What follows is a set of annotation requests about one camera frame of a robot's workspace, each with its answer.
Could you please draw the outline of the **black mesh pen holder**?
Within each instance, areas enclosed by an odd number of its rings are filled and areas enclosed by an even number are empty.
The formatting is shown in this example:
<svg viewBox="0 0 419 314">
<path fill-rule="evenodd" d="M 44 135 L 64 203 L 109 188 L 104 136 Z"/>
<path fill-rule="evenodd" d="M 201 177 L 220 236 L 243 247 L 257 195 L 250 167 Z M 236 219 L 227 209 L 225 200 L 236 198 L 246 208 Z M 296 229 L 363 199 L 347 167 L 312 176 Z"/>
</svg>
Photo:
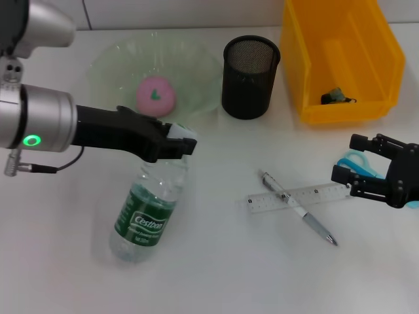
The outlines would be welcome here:
<svg viewBox="0 0 419 314">
<path fill-rule="evenodd" d="M 244 35 L 226 45 L 223 60 L 224 110 L 240 120 L 262 116 L 269 108 L 281 60 L 278 47 L 264 37 Z"/>
</svg>

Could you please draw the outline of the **pink toy peach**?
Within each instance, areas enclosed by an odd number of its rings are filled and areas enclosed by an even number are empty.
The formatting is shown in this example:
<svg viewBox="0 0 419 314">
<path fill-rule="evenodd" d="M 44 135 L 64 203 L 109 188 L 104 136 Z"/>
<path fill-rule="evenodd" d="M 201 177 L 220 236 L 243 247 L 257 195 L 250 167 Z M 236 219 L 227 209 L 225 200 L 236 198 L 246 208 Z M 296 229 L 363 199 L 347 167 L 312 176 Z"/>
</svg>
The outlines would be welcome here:
<svg viewBox="0 0 419 314">
<path fill-rule="evenodd" d="M 150 76 L 137 87 L 136 109 L 147 116 L 162 117 L 175 109 L 176 99 L 176 92 L 167 78 Z"/>
</svg>

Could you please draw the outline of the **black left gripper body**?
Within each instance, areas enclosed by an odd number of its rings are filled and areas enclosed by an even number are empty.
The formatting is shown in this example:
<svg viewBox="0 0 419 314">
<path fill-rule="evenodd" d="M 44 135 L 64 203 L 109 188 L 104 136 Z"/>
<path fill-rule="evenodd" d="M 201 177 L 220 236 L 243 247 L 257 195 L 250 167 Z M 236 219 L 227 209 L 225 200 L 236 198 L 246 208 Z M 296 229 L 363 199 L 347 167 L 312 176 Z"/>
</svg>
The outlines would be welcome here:
<svg viewBox="0 0 419 314">
<path fill-rule="evenodd" d="M 156 118 L 118 106 L 114 111 L 77 105 L 75 145 L 132 153 L 155 163 L 164 158 L 164 126 Z"/>
</svg>

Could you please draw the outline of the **green glass fruit plate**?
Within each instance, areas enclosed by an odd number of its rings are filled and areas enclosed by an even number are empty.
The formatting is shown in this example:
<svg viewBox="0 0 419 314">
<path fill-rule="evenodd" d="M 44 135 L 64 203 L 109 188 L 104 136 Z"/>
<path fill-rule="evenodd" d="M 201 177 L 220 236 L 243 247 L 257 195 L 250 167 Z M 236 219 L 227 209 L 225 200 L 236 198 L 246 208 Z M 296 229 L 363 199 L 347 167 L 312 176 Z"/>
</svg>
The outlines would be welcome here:
<svg viewBox="0 0 419 314">
<path fill-rule="evenodd" d="M 133 35 L 104 50 L 86 72 L 90 106 L 114 111 L 125 106 L 137 113 L 139 102 L 161 107 L 174 100 L 171 111 L 157 117 L 184 123 L 220 104 L 223 68 L 195 39 L 178 32 Z"/>
</svg>

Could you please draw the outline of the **clear water bottle green label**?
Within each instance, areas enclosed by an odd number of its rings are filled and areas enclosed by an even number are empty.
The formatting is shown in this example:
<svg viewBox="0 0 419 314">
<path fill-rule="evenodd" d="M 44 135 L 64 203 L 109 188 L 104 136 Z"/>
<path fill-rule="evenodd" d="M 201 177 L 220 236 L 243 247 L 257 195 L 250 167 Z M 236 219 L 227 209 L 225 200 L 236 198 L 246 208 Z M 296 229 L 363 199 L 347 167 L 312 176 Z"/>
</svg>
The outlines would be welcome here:
<svg viewBox="0 0 419 314">
<path fill-rule="evenodd" d="M 143 162 L 117 217 L 109 244 L 126 262 L 147 258 L 159 242 L 182 195 L 189 156 Z"/>
</svg>

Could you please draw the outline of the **yellow plastic bin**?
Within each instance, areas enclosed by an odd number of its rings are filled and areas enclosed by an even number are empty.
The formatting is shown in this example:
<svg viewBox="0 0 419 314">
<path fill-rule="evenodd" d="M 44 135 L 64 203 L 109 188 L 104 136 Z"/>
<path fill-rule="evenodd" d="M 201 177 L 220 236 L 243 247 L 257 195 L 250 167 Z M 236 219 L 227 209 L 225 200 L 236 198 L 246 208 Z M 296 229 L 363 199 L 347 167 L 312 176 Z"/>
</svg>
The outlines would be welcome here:
<svg viewBox="0 0 419 314">
<path fill-rule="evenodd" d="M 377 0 L 285 0 L 280 52 L 303 122 L 376 120 L 397 105 L 405 56 Z M 334 88 L 357 103 L 322 105 Z"/>
</svg>

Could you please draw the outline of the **blue scissors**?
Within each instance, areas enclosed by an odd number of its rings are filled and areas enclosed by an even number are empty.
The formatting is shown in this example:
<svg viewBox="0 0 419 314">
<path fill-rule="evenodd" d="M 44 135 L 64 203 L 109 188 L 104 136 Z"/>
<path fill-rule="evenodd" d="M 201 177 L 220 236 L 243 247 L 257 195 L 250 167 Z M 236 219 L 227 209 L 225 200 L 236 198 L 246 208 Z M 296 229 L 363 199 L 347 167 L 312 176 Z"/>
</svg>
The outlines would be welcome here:
<svg viewBox="0 0 419 314">
<path fill-rule="evenodd" d="M 356 150 L 349 150 L 336 164 L 336 166 L 341 166 L 350 169 L 350 171 L 366 175 L 369 177 L 375 177 L 377 179 L 386 179 L 386 174 L 381 175 L 375 171 L 370 165 L 366 155 L 362 152 Z M 419 209 L 419 203 L 410 203 L 405 205 L 411 209 Z"/>
</svg>

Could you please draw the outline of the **clear plastic ruler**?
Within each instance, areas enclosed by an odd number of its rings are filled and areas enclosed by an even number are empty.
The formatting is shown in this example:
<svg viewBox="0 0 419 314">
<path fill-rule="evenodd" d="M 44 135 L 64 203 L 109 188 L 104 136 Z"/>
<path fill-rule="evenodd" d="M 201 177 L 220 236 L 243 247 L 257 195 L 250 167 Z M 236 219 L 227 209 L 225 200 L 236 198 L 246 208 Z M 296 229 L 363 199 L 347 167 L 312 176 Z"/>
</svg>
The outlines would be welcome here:
<svg viewBox="0 0 419 314">
<path fill-rule="evenodd" d="M 338 183 L 309 186 L 282 192 L 250 195 L 247 204 L 251 213 L 264 213 L 295 207 L 340 201 L 350 198 L 350 185 Z"/>
</svg>

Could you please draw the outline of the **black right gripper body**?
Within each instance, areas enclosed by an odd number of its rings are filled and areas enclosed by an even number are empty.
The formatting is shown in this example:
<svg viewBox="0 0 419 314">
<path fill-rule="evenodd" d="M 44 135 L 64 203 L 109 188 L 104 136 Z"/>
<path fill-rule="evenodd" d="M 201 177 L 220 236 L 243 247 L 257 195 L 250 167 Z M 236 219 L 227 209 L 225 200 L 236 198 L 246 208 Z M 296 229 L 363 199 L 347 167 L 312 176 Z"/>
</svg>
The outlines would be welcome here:
<svg viewBox="0 0 419 314">
<path fill-rule="evenodd" d="M 382 152 L 391 160 L 382 201 L 397 209 L 419 203 L 419 144 L 384 142 Z"/>
</svg>

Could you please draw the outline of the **white silver ballpoint pen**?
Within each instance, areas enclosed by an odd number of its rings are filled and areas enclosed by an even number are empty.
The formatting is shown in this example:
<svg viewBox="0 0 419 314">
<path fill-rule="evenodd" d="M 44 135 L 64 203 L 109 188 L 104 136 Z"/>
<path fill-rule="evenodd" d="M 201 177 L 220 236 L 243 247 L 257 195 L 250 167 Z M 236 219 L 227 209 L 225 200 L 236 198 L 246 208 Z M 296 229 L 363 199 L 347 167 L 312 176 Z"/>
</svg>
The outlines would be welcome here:
<svg viewBox="0 0 419 314">
<path fill-rule="evenodd" d="M 299 206 L 299 204 L 282 188 L 282 186 L 267 172 L 259 169 L 258 175 L 262 180 L 262 184 L 270 191 L 275 193 L 276 197 L 286 204 L 294 205 L 293 210 L 301 216 L 302 220 L 313 229 L 322 239 L 328 243 L 338 246 L 336 239 L 333 237 L 331 232 L 326 229 L 321 222 L 319 222 L 314 215 L 308 212 L 305 208 Z"/>
</svg>

